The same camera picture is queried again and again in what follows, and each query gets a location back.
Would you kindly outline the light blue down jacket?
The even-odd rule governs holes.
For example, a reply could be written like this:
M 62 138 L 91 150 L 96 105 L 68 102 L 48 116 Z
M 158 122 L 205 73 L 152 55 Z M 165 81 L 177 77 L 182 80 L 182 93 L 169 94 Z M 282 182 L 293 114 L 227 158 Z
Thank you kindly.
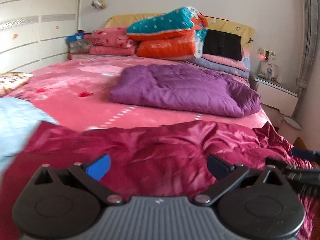
M 1 98 L 1 172 L 26 146 L 29 138 L 43 121 L 58 122 L 32 103 L 13 97 Z

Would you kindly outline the white nightstand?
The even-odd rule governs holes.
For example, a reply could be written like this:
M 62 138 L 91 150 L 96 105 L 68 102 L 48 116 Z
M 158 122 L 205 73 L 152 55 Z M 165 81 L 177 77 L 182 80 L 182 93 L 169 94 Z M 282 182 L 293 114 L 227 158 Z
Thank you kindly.
M 292 116 L 298 102 L 297 94 L 271 81 L 251 75 L 249 84 L 260 95 L 261 106 L 275 127 L 283 116 Z

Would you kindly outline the pink bed blanket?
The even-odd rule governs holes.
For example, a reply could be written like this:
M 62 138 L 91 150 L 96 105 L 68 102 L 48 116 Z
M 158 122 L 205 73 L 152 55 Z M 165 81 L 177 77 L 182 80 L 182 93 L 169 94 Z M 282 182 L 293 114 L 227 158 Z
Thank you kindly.
M 269 121 L 241 77 L 137 56 L 86 56 L 43 67 L 10 96 L 77 131 L 197 120 L 256 128 Z

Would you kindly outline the yellow covered headboard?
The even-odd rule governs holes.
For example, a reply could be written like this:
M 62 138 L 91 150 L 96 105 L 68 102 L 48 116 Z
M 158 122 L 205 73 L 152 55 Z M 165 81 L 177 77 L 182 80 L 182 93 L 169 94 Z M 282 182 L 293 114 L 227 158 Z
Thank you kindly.
M 128 26 L 139 20 L 159 15 L 161 15 L 161 13 L 116 15 L 110 17 L 107 20 L 105 28 Z M 244 24 L 231 22 L 222 18 L 212 16 L 205 16 L 205 18 L 208 22 L 209 29 L 223 31 L 226 33 L 232 33 L 240 36 L 241 46 L 245 48 L 249 53 L 252 52 L 254 37 L 253 28 Z

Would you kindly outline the floral gold pillow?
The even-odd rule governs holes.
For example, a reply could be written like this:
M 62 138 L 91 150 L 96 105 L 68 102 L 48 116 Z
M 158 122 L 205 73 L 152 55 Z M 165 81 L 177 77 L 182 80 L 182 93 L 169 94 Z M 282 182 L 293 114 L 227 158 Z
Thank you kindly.
M 30 73 L 4 73 L 0 77 L 0 97 L 6 96 L 13 90 L 25 85 L 33 77 Z

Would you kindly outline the teal orange folded quilt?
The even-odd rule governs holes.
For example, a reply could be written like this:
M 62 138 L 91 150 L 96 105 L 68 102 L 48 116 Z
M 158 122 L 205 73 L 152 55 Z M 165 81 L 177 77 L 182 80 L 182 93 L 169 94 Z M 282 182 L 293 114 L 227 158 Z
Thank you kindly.
M 145 18 L 127 28 L 138 43 L 136 55 L 169 60 L 200 58 L 208 30 L 206 18 L 193 7 Z

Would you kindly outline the pink lavender folded blankets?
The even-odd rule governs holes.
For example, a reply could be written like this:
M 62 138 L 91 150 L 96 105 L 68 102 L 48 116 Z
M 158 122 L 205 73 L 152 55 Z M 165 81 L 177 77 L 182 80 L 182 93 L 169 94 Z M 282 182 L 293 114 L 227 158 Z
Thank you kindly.
M 246 48 L 242 48 L 241 53 L 242 59 L 240 61 L 223 56 L 203 54 L 201 58 L 190 59 L 188 62 L 207 69 L 217 70 L 248 79 L 251 68 L 249 59 L 250 53 Z

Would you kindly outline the magenta down jacket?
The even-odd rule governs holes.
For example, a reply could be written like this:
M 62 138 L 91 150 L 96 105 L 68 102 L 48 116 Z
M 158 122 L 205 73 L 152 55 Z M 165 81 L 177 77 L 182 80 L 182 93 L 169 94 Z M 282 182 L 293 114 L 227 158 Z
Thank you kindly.
M 1 185 L 1 239 L 18 239 L 12 207 L 28 180 L 42 164 L 67 168 L 89 163 L 101 154 L 111 158 L 102 184 L 124 198 L 140 196 L 193 197 L 215 183 L 206 159 L 262 168 L 267 157 L 300 168 L 310 162 L 291 154 L 292 145 L 270 124 L 248 128 L 213 121 L 192 121 L 160 127 L 73 131 L 40 123 L 25 149 L 16 155 Z

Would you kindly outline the pink heart folded blanket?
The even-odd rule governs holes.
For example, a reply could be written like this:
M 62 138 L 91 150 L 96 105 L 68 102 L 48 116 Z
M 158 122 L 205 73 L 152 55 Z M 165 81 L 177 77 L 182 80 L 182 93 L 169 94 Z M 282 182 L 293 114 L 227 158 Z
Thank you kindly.
M 131 56 L 135 54 L 136 43 L 127 36 L 127 27 L 103 28 L 90 35 L 89 54 Z

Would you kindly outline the black folded garment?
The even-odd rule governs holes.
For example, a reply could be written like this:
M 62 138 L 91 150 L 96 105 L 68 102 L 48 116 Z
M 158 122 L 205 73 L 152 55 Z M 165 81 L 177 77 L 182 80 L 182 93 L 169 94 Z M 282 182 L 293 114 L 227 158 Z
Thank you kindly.
M 217 30 L 207 30 L 203 54 L 222 56 L 236 61 L 242 59 L 241 37 Z

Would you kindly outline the purple down jacket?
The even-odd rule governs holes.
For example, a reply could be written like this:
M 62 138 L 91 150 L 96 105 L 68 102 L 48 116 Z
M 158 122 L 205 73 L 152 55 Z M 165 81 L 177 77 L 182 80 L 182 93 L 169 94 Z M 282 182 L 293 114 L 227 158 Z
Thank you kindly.
M 138 65 L 122 71 L 110 91 L 117 103 L 243 118 L 260 111 L 260 96 L 228 74 L 178 65 Z

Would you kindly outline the blue storage box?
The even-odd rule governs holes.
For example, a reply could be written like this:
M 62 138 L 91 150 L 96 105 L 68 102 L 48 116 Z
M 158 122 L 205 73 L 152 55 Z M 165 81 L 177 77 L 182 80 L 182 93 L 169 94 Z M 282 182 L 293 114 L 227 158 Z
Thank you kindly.
M 78 40 L 83 40 L 84 39 L 84 34 L 83 33 L 79 33 L 79 34 L 74 34 L 71 36 L 67 36 L 66 37 L 66 42 L 67 43 L 71 43 L 74 41 L 78 41 Z

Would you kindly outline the framed photo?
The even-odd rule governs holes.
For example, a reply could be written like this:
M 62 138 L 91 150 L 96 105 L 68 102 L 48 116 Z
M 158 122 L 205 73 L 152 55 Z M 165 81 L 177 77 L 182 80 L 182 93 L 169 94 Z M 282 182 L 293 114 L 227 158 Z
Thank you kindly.
M 278 66 L 269 61 L 261 61 L 258 76 L 266 80 L 276 80 L 278 77 Z

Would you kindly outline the wall socket with charger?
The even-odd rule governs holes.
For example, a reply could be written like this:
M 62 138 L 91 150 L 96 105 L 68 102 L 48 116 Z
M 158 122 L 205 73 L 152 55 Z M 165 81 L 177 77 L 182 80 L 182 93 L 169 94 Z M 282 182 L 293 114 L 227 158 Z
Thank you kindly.
M 257 48 L 257 54 L 259 55 L 259 59 L 261 61 L 269 61 L 269 60 L 275 60 L 276 54 L 273 51 L 258 47 Z

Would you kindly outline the white sliding wardrobe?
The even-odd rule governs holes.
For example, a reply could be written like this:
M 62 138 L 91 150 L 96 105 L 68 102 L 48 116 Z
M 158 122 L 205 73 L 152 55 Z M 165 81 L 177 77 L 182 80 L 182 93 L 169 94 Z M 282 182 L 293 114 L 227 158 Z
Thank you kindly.
M 65 62 L 79 0 L 1 0 L 1 73 Z

